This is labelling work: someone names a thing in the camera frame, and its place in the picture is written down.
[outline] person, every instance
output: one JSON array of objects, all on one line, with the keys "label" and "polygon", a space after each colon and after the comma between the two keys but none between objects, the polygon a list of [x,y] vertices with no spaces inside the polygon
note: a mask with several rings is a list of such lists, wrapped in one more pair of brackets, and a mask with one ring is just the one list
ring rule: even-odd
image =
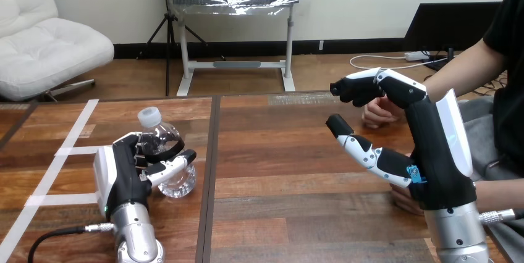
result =
[{"label": "person", "polygon": [[[475,45],[459,54],[424,82],[430,100],[440,100],[451,88],[457,96],[471,92],[507,71],[507,86],[494,97],[459,102],[468,136],[480,212],[524,209],[524,0],[503,0],[493,23]],[[370,128],[394,122],[404,112],[387,97],[369,102],[363,123]],[[423,214],[409,190],[392,185],[395,204]],[[524,262],[524,222],[492,228],[515,262]]]}]

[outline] bottle cap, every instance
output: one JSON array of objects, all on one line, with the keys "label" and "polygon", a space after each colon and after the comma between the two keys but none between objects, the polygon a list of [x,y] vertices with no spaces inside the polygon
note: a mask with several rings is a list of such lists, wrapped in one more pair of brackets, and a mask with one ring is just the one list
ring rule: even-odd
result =
[{"label": "bottle cap", "polygon": [[157,107],[147,107],[138,113],[138,121],[143,128],[151,128],[162,122],[162,116]]}]

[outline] cable connector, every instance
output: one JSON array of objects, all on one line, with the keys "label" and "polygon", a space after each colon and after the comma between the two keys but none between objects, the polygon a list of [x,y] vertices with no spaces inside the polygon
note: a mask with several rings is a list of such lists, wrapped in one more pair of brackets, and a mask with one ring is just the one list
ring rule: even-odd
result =
[{"label": "cable connector", "polygon": [[492,211],[484,212],[479,216],[480,222],[483,225],[492,225],[502,222],[508,222],[516,220],[518,217],[515,215],[513,209],[505,209],[503,211]]},{"label": "cable connector", "polygon": [[91,224],[85,227],[85,232],[95,233],[95,232],[110,232],[114,228],[113,223],[100,223],[100,224]]}]

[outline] plastic water bottle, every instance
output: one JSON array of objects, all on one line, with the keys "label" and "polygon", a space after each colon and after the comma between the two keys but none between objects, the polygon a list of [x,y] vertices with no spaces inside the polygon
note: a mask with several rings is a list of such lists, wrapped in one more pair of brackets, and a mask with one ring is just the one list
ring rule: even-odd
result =
[{"label": "plastic water bottle", "polygon": [[[180,152],[184,141],[175,127],[162,122],[160,111],[156,107],[147,107],[138,113],[138,120],[143,127],[140,144],[145,159],[157,163],[162,153]],[[168,181],[158,185],[160,192],[168,197],[180,198],[187,195],[195,187],[197,172],[193,164],[174,175]]]}]

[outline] human hand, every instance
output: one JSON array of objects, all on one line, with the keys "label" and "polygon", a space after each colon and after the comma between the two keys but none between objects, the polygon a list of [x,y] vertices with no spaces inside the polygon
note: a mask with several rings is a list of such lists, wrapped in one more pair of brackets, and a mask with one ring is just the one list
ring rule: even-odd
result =
[{"label": "human hand", "polygon": [[404,115],[404,110],[383,96],[375,98],[364,106],[362,121],[367,127],[378,128],[384,123],[395,122]]},{"label": "human hand", "polygon": [[424,215],[424,211],[420,209],[418,202],[411,197],[408,188],[402,188],[393,184],[389,185],[391,186],[391,197],[393,197],[393,202],[396,206],[415,215]]}]

